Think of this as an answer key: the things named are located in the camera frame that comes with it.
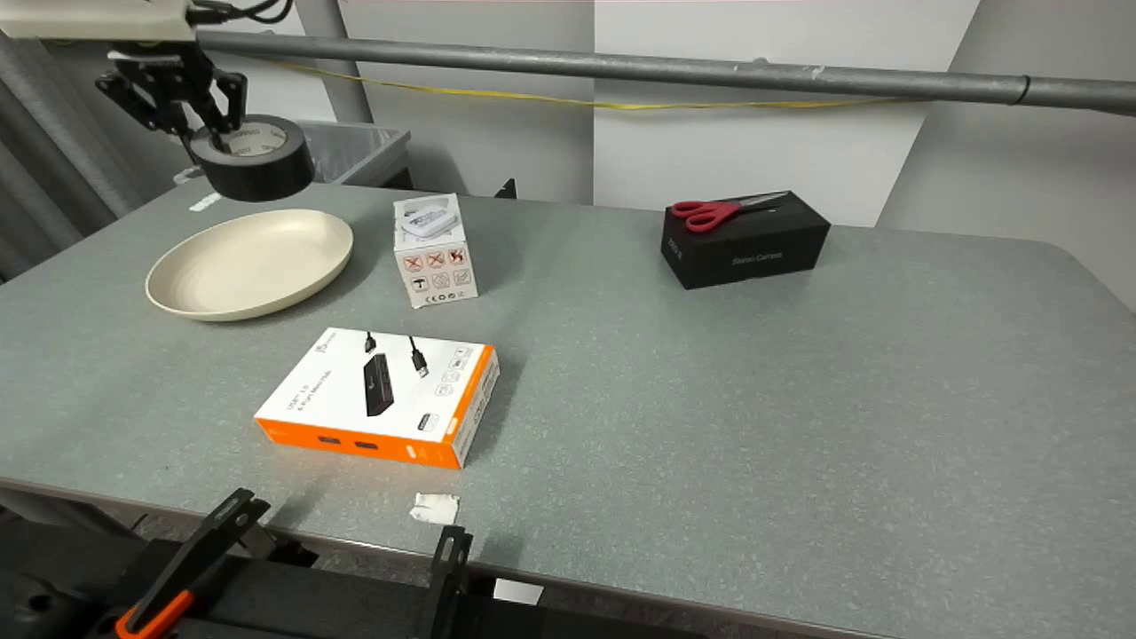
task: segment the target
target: box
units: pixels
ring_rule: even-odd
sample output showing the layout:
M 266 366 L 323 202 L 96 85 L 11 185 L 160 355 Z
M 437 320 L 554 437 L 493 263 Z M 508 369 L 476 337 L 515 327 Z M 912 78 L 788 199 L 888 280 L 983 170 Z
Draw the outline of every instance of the box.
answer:
M 497 373 L 490 344 L 330 327 L 263 401 L 256 426 L 284 447 L 462 469 Z
M 813 206 L 806 206 L 795 192 L 785 192 L 763 199 L 760 206 L 738 209 L 710 234 L 692 234 L 667 213 L 660 252 L 682 288 L 710 288 L 746 277 L 813 270 L 827 227 L 831 224 Z
M 394 259 L 415 309 L 476 298 L 472 256 L 454 195 L 394 202 Z

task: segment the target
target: orange box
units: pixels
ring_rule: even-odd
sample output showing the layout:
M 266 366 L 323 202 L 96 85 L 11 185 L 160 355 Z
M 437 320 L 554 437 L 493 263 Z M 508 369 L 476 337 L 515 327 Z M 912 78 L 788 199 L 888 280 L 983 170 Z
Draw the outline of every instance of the orange box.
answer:
M 263 401 L 256 426 L 284 447 L 462 469 L 497 373 L 490 344 L 330 327 Z

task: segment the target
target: white plate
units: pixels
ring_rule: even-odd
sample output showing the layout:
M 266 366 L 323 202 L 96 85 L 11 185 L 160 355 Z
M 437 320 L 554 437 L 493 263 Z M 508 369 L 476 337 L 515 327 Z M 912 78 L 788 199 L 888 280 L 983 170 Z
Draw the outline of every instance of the white plate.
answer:
M 351 245 L 351 227 L 320 209 L 238 217 L 160 256 L 146 273 L 146 298 L 209 323 L 266 316 L 327 288 Z

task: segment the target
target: small white box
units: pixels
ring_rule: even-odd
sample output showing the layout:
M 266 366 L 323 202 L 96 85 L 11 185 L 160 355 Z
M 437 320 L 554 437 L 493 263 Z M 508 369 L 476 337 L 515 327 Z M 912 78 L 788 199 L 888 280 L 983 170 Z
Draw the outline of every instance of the small white box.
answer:
M 284 447 L 462 469 L 497 383 L 497 348 L 330 327 L 256 412 Z
M 394 202 L 394 259 L 415 309 L 476 298 L 472 256 L 454 195 Z

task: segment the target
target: table surface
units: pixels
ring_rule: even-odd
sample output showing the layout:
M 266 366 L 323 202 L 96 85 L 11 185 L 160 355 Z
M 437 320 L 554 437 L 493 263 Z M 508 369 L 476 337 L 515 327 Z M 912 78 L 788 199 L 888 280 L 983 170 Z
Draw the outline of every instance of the table surface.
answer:
M 298 536 L 866 635 L 1136 632 L 1136 320 L 1030 241 L 834 231 L 813 273 L 682 291 L 660 220 L 465 199 L 483 298 L 412 312 L 398 192 L 309 188 L 344 277 L 256 323 L 149 309 L 185 185 L 0 288 L 0 483 L 163 511 L 227 490 Z M 323 327 L 493 341 L 462 472 L 273 447 L 252 412 Z

